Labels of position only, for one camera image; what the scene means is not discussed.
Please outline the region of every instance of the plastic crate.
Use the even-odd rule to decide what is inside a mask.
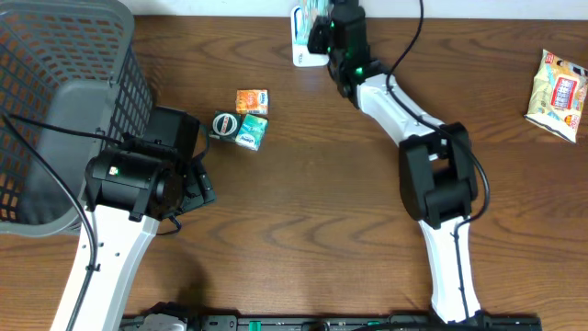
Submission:
[[[134,21],[115,0],[0,0],[0,107],[77,131],[141,135],[153,98],[130,46]],[[13,122],[82,197],[99,140]],[[0,234],[74,229],[71,202],[0,123]]]

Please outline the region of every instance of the white backdrop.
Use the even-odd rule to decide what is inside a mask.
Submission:
[[[136,15],[286,17],[297,0],[119,0]],[[418,0],[360,0],[370,17],[417,17]],[[588,0],[424,0],[427,17],[588,19]]]

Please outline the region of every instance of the wood grain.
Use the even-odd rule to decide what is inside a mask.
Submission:
[[[397,150],[339,97],[325,69],[291,64],[283,18],[138,17],[134,48],[158,103],[211,122],[237,88],[268,88],[258,153],[213,142],[219,200],[156,238],[127,313],[162,301],[242,314],[425,310],[424,240],[402,207]],[[396,73],[422,108],[470,131],[490,177],[490,212],[471,228],[476,291],[491,313],[537,313],[544,329],[588,325],[588,120],[572,145],[525,122],[542,49],[588,65],[588,23],[427,19]],[[370,19],[392,63],[416,21]],[[162,230],[170,227],[163,224]],[[45,330],[76,238],[0,239],[2,330]]]

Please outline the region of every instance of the orange box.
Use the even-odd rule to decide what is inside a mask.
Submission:
[[[237,90],[236,106],[239,114],[267,115],[269,109],[267,90]]]

